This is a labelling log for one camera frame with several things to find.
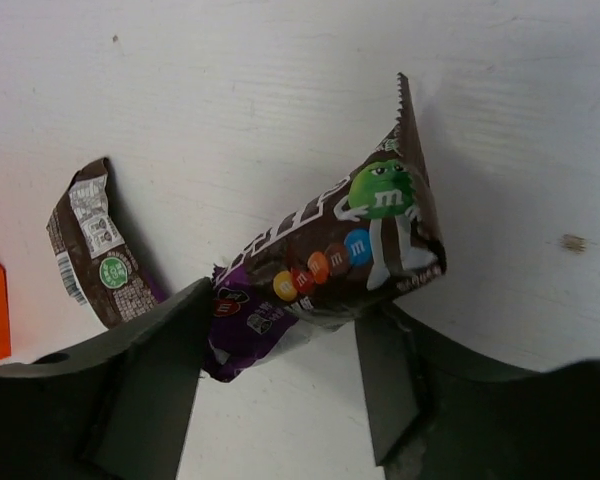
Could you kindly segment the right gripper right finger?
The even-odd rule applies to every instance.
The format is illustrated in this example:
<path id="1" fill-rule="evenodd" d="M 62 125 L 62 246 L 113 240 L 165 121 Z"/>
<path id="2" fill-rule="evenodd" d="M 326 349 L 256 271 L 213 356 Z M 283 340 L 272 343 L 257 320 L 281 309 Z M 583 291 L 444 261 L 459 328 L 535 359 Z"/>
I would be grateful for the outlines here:
<path id="1" fill-rule="evenodd" d="M 600 479 L 600 359 L 540 373 L 385 304 L 355 323 L 374 458 L 388 479 Z"/>

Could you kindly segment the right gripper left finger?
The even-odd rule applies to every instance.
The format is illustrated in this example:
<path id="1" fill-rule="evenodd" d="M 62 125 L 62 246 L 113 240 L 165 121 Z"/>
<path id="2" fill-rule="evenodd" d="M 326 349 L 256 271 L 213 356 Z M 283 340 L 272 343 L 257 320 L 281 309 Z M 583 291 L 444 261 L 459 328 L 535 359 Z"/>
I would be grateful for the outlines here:
<path id="1" fill-rule="evenodd" d="M 0 365 L 0 479 L 173 479 L 202 368 L 212 288 L 33 363 Z"/>

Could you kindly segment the brown white snack wrapper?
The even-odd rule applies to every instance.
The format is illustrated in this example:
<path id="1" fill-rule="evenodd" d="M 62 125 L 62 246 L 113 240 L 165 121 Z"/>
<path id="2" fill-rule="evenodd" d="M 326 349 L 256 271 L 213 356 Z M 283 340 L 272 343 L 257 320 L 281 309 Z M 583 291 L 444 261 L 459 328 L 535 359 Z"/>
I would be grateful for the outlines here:
<path id="1" fill-rule="evenodd" d="M 78 170 L 46 230 L 67 294 L 112 329 L 151 311 L 167 295 L 114 223 L 109 177 L 106 157 Z"/>

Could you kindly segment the purple brown snack wrapper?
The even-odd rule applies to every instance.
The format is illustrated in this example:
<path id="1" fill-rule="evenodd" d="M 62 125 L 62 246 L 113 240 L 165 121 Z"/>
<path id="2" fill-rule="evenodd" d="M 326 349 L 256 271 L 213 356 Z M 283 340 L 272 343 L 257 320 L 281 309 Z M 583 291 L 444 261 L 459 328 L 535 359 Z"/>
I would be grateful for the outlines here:
<path id="1" fill-rule="evenodd" d="M 394 128 L 328 190 L 216 266 L 203 368 L 220 382 L 447 269 L 408 78 Z"/>

